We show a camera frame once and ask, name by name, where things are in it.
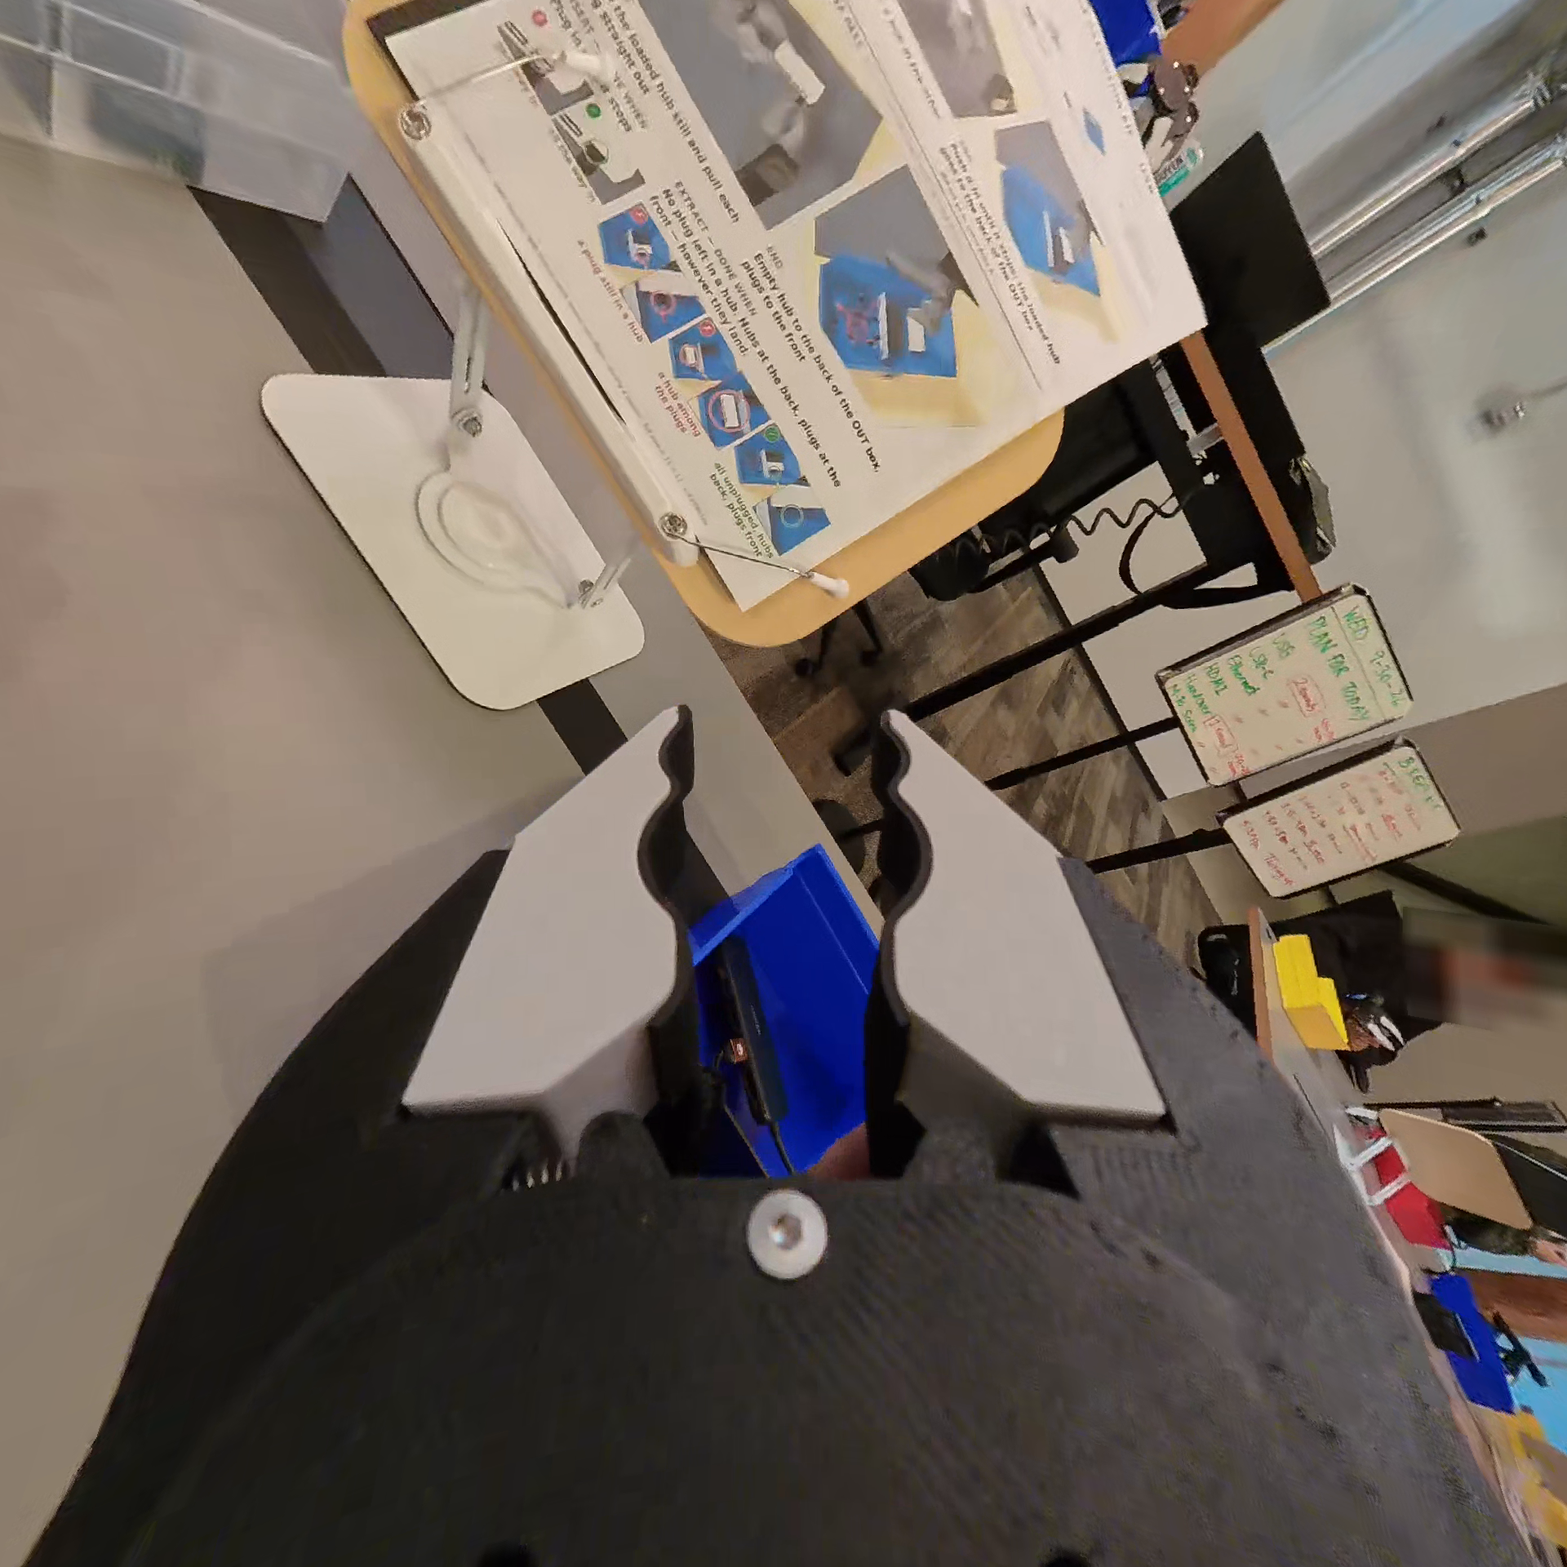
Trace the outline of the white book stand wooden board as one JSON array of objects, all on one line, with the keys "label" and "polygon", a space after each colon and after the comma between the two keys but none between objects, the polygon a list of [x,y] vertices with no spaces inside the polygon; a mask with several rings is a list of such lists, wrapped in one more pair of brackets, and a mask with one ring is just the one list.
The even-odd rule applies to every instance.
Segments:
[{"label": "white book stand wooden board", "polygon": [[261,417],[446,684],[517,711],[646,648],[646,547],[748,648],[1014,503],[1067,412],[885,423],[803,328],[634,5],[350,5],[368,118],[464,267],[450,374],[275,374]]}]

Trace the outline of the clear acrylic box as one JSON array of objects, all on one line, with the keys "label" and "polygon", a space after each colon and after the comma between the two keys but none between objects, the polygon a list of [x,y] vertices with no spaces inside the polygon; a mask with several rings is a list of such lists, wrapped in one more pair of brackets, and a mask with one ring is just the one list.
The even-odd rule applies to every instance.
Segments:
[{"label": "clear acrylic box", "polygon": [[0,127],[326,219],[368,141],[345,69],[349,5],[9,0]]}]

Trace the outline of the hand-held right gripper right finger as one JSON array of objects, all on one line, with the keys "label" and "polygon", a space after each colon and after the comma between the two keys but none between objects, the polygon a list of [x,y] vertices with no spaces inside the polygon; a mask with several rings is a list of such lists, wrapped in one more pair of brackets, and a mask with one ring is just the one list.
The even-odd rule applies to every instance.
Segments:
[{"label": "hand-held right gripper right finger", "polygon": [[1145,1131],[1166,1096],[1061,858],[920,723],[872,738],[881,954],[865,1014],[867,1169],[939,1128],[995,1165],[1051,1128]]}]

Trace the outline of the blue plastic bin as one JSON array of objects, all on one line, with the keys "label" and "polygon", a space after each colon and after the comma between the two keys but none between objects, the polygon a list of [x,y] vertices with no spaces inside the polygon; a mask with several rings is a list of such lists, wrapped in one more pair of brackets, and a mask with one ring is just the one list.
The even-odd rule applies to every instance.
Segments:
[{"label": "blue plastic bin", "polygon": [[[746,1087],[715,1072],[724,1037],[718,944],[740,935],[767,1010],[786,1117],[780,1131],[751,1119]],[[715,1128],[699,1153],[702,1177],[786,1177],[818,1165],[835,1142],[865,1123],[865,1014],[881,938],[838,876],[831,853],[811,846],[751,889],[715,902],[691,925],[699,1062],[718,1087]]]}]

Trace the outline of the blue storage bin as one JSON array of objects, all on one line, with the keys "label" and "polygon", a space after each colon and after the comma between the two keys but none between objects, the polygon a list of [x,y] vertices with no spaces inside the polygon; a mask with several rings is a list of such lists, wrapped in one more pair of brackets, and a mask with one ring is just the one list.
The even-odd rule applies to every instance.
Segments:
[{"label": "blue storage bin", "polygon": [[1159,0],[1090,0],[1115,69],[1160,53],[1166,23]]}]

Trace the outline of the printed instruction sheet pad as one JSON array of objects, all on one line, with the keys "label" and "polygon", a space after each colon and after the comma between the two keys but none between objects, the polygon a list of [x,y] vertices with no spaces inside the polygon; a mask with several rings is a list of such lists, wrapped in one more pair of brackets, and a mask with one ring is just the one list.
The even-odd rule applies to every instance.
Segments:
[{"label": "printed instruction sheet pad", "polygon": [[1204,328],[1094,5],[398,5],[484,210],[736,610]]}]

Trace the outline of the blue parts bin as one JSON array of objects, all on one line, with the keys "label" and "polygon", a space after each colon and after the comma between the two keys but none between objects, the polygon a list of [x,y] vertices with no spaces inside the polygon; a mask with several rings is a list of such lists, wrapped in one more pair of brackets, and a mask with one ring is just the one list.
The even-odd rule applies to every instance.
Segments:
[{"label": "blue parts bin", "polygon": [[1458,1394],[1491,1414],[1512,1418],[1517,1398],[1503,1364],[1496,1333],[1483,1317],[1476,1290],[1454,1271],[1433,1273],[1415,1298],[1415,1311],[1433,1343],[1446,1356]]}]

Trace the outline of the white note board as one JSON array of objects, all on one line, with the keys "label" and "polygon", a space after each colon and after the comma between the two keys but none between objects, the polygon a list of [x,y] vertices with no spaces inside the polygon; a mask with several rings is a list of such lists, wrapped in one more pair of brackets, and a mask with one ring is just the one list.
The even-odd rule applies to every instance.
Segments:
[{"label": "white note board", "polygon": [[1153,677],[1209,788],[1398,727],[1411,711],[1382,613],[1344,584]]}]

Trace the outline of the white calendar board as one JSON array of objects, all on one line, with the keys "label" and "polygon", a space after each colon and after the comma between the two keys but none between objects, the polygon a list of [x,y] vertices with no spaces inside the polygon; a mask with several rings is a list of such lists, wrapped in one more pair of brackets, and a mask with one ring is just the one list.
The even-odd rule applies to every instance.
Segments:
[{"label": "white calendar board", "polygon": [[1270,900],[1325,891],[1458,837],[1458,817],[1415,740],[1307,773],[1215,817]]}]

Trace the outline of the black usb hub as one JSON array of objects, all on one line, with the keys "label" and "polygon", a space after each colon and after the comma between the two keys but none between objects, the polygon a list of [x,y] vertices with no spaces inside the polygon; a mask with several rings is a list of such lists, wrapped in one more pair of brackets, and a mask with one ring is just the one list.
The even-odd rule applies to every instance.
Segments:
[{"label": "black usb hub", "polygon": [[760,1128],[780,1131],[786,1117],[786,1087],[780,1077],[780,1056],[760,1001],[748,942],[731,935],[715,954],[715,971],[720,989],[724,1037],[746,1037],[751,1052],[751,1077],[740,1081],[748,1111]]}]

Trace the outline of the yellow parts bin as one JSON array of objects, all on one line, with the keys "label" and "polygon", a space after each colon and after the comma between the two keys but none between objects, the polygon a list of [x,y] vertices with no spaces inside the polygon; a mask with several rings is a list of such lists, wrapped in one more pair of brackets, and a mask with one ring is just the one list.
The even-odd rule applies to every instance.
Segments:
[{"label": "yellow parts bin", "polygon": [[1346,1021],[1338,989],[1319,971],[1317,948],[1303,935],[1281,935],[1275,942],[1279,992],[1290,1025],[1303,1050],[1346,1052]]}]

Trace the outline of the tan board on stand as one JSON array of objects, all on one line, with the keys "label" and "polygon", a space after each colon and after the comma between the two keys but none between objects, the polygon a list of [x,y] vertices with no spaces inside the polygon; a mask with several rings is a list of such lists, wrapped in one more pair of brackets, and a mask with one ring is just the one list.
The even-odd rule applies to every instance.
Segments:
[{"label": "tan board on stand", "polygon": [[1398,1106],[1382,1106],[1377,1123],[1402,1153],[1404,1173],[1433,1204],[1464,1207],[1519,1231],[1536,1225],[1503,1160],[1503,1150],[1480,1131]]}]

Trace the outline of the silver pipe cluster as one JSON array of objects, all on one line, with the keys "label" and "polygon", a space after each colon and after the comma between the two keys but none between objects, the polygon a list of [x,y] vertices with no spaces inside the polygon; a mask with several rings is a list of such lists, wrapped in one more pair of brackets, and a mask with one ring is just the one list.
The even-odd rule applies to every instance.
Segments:
[{"label": "silver pipe cluster", "polygon": [[1492,217],[1562,172],[1567,69],[1562,53],[1527,69],[1505,91],[1360,192],[1344,212],[1307,233],[1328,314],[1393,280],[1442,244],[1476,244]]}]

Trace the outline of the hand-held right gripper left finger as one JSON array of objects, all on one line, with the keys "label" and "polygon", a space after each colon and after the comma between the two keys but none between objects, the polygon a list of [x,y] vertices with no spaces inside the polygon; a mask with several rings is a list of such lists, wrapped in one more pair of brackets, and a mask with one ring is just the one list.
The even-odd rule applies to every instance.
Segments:
[{"label": "hand-held right gripper left finger", "polygon": [[656,1117],[665,1158],[695,1153],[708,1077],[677,909],[691,788],[695,719],[666,707],[513,837],[404,1111],[530,1111],[565,1158],[605,1111]]}]

